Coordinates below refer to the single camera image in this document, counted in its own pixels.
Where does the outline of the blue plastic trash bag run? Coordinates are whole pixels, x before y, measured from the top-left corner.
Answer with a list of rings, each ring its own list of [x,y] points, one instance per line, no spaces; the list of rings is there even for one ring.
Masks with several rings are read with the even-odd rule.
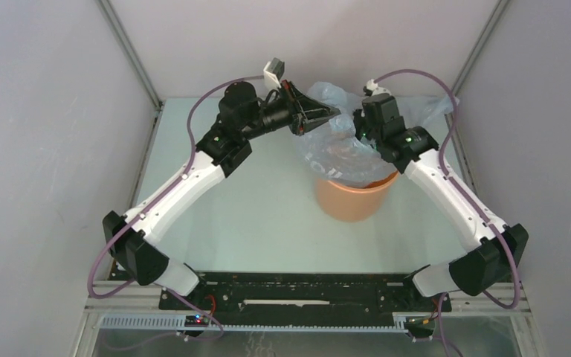
[[[353,112],[361,108],[361,96],[328,82],[314,83],[306,95],[341,111],[324,125],[294,137],[300,159],[314,173],[325,180],[362,188],[396,171],[395,166],[384,161],[375,150],[374,141],[356,138]],[[423,126],[429,129],[432,123],[442,121],[453,110],[447,96],[398,97],[397,104],[407,127]]]

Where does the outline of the orange trash bin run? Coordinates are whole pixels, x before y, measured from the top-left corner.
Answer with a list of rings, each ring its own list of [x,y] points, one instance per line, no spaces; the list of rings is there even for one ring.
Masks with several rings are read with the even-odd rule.
[[[395,171],[385,179],[361,188],[318,178],[314,186],[316,200],[320,209],[330,217],[342,222],[360,222],[381,208],[399,176]]]

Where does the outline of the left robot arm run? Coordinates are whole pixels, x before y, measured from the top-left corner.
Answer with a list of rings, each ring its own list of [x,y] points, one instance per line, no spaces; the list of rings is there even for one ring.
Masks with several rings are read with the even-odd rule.
[[[190,157],[151,196],[123,214],[103,218],[104,251],[119,263],[133,281],[174,291],[186,309],[198,309],[205,300],[199,276],[186,264],[164,252],[162,242],[177,218],[209,189],[229,177],[251,154],[250,141],[287,128],[302,136],[341,112],[299,91],[288,80],[271,85],[266,98],[258,97],[243,77],[211,89],[224,94],[213,125],[200,141],[192,132]]]

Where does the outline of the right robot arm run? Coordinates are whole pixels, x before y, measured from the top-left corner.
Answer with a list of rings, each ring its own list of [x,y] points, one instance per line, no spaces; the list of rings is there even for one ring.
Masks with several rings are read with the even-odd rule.
[[[413,272],[402,292],[405,306],[421,311],[443,292],[477,296],[513,277],[529,238],[527,230],[489,210],[440,155],[434,137],[421,126],[406,127],[392,95],[374,94],[361,104],[353,114],[356,137],[372,143],[384,161],[428,195],[456,228],[465,251],[450,262]]]

